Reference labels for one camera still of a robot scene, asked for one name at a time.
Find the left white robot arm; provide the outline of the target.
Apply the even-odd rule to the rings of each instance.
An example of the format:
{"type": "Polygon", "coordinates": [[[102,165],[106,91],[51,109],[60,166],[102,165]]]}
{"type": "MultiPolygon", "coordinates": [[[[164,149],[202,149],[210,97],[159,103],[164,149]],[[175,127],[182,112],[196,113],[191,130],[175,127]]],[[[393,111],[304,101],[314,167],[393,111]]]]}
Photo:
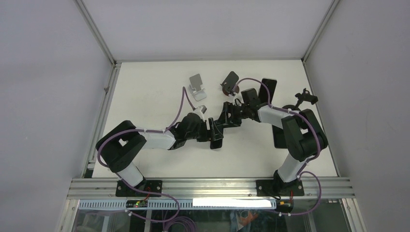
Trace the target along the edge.
{"type": "Polygon", "coordinates": [[[95,147],[98,162],[124,181],[129,193],[140,196],[146,189],[145,177],[133,160],[141,150],[176,150],[188,140],[210,142],[211,149],[218,149],[223,138],[223,127],[212,118],[204,120],[199,113],[189,113],[164,131],[140,129],[125,120],[100,139],[95,147]]]}

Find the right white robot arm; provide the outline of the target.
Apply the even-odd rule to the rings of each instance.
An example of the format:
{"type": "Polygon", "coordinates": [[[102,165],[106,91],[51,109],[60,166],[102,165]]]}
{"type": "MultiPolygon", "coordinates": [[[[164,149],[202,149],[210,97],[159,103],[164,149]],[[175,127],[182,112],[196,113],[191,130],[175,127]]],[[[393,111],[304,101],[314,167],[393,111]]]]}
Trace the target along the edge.
{"type": "Polygon", "coordinates": [[[273,127],[274,147],[287,149],[283,164],[274,172],[266,192],[284,196],[300,184],[306,165],[327,148],[328,140],[312,110],[298,107],[278,108],[271,105],[271,93],[260,94],[250,88],[241,92],[242,100],[225,102],[221,115],[212,124],[218,132],[239,127],[244,119],[270,124],[273,127]]]}

